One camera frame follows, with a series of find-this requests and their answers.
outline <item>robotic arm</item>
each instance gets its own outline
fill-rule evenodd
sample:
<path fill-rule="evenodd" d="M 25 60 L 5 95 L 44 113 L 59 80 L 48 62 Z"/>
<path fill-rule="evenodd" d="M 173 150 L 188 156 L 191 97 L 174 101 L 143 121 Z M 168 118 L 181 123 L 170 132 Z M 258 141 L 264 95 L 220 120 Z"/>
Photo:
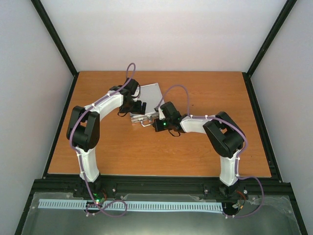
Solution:
<path fill-rule="evenodd" d="M 156 132 L 168 130 L 173 136 L 180 136 L 181 133 L 187 132 L 207 134 L 213 148 L 220 156 L 220 181 L 226 186 L 220 188 L 220 191 L 227 195 L 229 187 L 236 184 L 238 180 L 238 153 L 243 148 L 244 139 L 237 131 L 214 118 L 230 123 L 239 130 L 240 128 L 225 112 L 219 112 L 213 117 L 182 116 L 172 102 L 161 105 L 158 111 L 159 119 L 155 119 L 153 123 Z M 171 131 L 177 132 L 178 135 L 174 135 Z"/>
<path fill-rule="evenodd" d="M 146 103 L 142 103 L 140 100 L 137 100 L 140 96 L 140 89 L 137 89 L 138 86 L 138 82 L 131 79 L 122 90 L 115 94 L 113 94 L 114 91 L 117 91 L 121 86 L 114 86 L 110 88 L 107 93 L 108 98 L 96 106 L 94 104 L 90 104 L 85 107 L 76 106 L 73 108 L 67 129 L 68 140 L 78 118 L 85 112 L 86 109 L 91 106 L 93 107 L 81 121 L 87 122 L 86 125 L 84 126 L 80 123 L 77 126 L 72 139 L 73 146 L 81 152 L 82 164 L 88 182 L 94 182 L 99 176 L 95 156 L 95 147 L 100 139 L 100 121 L 107 114 L 118 107 L 118 115 L 127 114 L 128 112 L 133 114 L 145 114 Z M 80 177 L 84 179 L 83 173 L 80 173 Z"/>

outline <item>white plastic strip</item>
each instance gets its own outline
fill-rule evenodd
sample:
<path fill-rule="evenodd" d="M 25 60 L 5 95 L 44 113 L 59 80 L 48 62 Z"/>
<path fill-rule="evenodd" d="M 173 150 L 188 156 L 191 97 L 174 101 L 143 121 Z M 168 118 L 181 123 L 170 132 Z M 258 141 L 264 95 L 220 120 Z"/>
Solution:
<path fill-rule="evenodd" d="M 88 204 L 86 200 L 53 200 L 40 199 L 38 208 L 42 209 L 85 209 Z M 216 202 L 138 202 L 127 201 L 127 211 L 129 212 L 210 212 L 221 213 L 223 211 L 222 204 Z M 96 206 L 89 207 L 89 210 L 98 210 Z M 108 211 L 124 211 L 123 203 L 113 203 L 106 210 Z"/>
<path fill-rule="evenodd" d="M 86 200 L 39 199 L 38 208 L 81 210 L 86 208 Z"/>

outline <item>white wall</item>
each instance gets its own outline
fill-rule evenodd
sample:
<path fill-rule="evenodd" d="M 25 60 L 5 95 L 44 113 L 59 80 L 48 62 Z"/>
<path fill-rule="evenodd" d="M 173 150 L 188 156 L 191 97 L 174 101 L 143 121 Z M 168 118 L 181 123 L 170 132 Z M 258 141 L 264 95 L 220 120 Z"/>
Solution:
<path fill-rule="evenodd" d="M 298 1 L 268 49 L 253 86 L 284 181 L 313 234 L 313 1 Z"/>
<path fill-rule="evenodd" d="M 247 71 L 285 1 L 42 3 L 79 71 Z"/>
<path fill-rule="evenodd" d="M 41 178 L 72 82 L 29 0 L 0 3 L 0 234 L 14 234 Z"/>

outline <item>black aluminum profile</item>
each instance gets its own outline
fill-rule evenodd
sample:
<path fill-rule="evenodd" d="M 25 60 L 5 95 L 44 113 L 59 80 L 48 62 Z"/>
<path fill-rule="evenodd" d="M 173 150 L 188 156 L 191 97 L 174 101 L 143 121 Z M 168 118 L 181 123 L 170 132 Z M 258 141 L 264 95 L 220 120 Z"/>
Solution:
<path fill-rule="evenodd" d="M 205 186 L 216 187 L 220 182 L 218 177 L 154 177 L 154 176 L 103 176 L 101 175 L 101 183 L 107 192 L 108 197 L 112 197 L 113 188 L 115 189 L 115 198 L 127 194 L 171 194 L 171 195 L 197 195 L 207 200 L 216 200 L 217 202 L 235 202 L 237 200 L 224 199 L 216 197 L 209 192 L 204 192 Z M 278 182 L 271 178 L 259 178 L 264 189 L 265 195 L 288 196 L 293 208 L 293 212 L 297 219 L 301 234 L 306 235 L 305 228 L 296 198 L 293 194 L 290 183 Z M 34 181 L 30 191 L 25 209 L 22 213 L 19 225 L 15 235 L 22 234 L 22 229 L 30 209 L 31 201 L 36 192 L 77 192 L 77 187 L 85 183 L 79 175 L 47 175 L 45 179 Z M 260 186 L 254 179 L 241 181 L 241 185 L 247 189 L 250 195 L 260 195 Z"/>
<path fill-rule="evenodd" d="M 265 123 L 262 117 L 261 109 L 256 98 L 254 88 L 251 82 L 251 79 L 248 77 L 248 74 L 243 72 L 243 77 L 246 85 L 246 90 L 250 99 L 252 106 L 253 114 L 258 126 L 259 134 L 261 137 L 262 145 L 265 151 L 265 155 L 268 161 L 269 170 L 273 179 L 282 181 L 281 174 L 279 172 L 278 164 L 274 155 L 272 145 L 269 140 L 268 131 L 265 127 Z"/>
<path fill-rule="evenodd" d="M 273 24 L 272 28 L 270 29 L 267 37 L 265 38 L 259 52 L 257 53 L 257 55 L 255 56 L 247 74 L 248 77 L 251 78 L 253 73 L 255 72 L 256 68 L 258 67 L 258 65 L 260 64 L 263 56 L 265 55 L 266 51 L 268 50 L 270 44 L 273 42 L 276 34 L 278 33 L 279 29 L 281 28 L 281 26 L 283 25 L 283 23 L 285 22 L 285 19 L 287 18 L 287 16 L 289 15 L 289 13 L 291 12 L 293 6 L 295 5 L 295 3 L 297 2 L 297 0 L 287 0 L 283 9 L 281 10 L 281 12 L 279 13 L 275 23 Z"/>
<path fill-rule="evenodd" d="M 41 20 L 43 21 L 45 27 L 47 28 L 52 40 L 54 41 L 55 45 L 57 46 L 60 54 L 62 55 L 68 69 L 70 70 L 70 72 L 72 73 L 73 76 L 77 75 L 77 70 L 75 68 L 75 66 L 73 65 L 67 50 L 65 49 L 57 31 L 55 30 L 47 12 L 45 11 L 45 8 L 43 6 L 43 4 L 41 3 L 40 0 L 31 0 L 31 2 L 33 3 L 36 11 L 38 12 L 38 15 L 40 16 Z"/>
<path fill-rule="evenodd" d="M 70 87 L 70 89 L 69 89 L 68 96 L 67 96 L 67 100 L 66 100 L 66 102 L 65 102 L 64 109 L 63 109 L 62 115 L 61 115 L 61 119 L 60 119 L 60 122 L 59 122 L 59 125 L 58 125 L 58 128 L 57 128 L 57 132 L 56 132 L 55 137 L 54 137 L 54 139 L 53 139 L 52 147 L 51 147 L 51 150 L 50 150 L 50 153 L 49 153 L 47 162 L 46 162 L 46 164 L 45 164 L 45 169 L 44 169 L 43 177 L 45 177 L 45 176 L 47 175 L 47 173 L 48 173 L 48 170 L 49 170 L 49 167 L 50 167 L 50 164 L 51 164 L 51 160 L 52 160 L 52 156 L 53 156 L 55 147 L 56 147 L 56 145 L 57 145 L 57 142 L 58 142 L 58 139 L 59 139 L 59 136 L 60 136 L 60 132 L 61 132 L 61 129 L 62 129 L 62 126 L 63 126 L 63 122 L 64 122 L 64 119 L 65 119 L 65 116 L 66 116 L 66 114 L 67 114 L 67 109 L 68 109 L 70 100 L 71 100 L 71 98 L 72 98 L 72 95 L 73 95 L 73 92 L 74 92 L 74 88 L 75 88 L 75 85 L 76 85 L 78 76 L 79 76 L 79 73 L 77 73 L 77 74 L 74 76 L 72 85 L 71 85 L 71 87 Z"/>

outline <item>orange wooden surface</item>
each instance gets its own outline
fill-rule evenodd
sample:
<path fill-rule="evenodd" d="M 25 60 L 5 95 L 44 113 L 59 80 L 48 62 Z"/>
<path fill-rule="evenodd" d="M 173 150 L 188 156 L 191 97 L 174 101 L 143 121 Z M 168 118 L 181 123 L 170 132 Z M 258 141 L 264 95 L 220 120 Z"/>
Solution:
<path fill-rule="evenodd" d="M 162 92 L 173 84 L 183 84 L 190 95 L 190 113 L 214 115 L 227 112 L 244 131 L 249 146 L 241 156 L 240 175 L 270 177 L 268 163 L 241 72 L 137 71 L 140 85 L 159 83 Z M 66 139 L 74 106 L 85 106 L 103 96 L 110 87 L 125 81 L 124 71 L 80 72 L 67 111 L 49 173 L 79 173 L 75 152 Z M 186 113 L 185 91 L 172 89 L 165 98 L 181 114 Z M 219 176 L 220 157 L 205 134 L 186 133 L 179 138 L 167 131 L 132 124 L 129 115 L 117 116 L 114 110 L 101 121 L 96 147 L 101 174 L 159 176 Z"/>

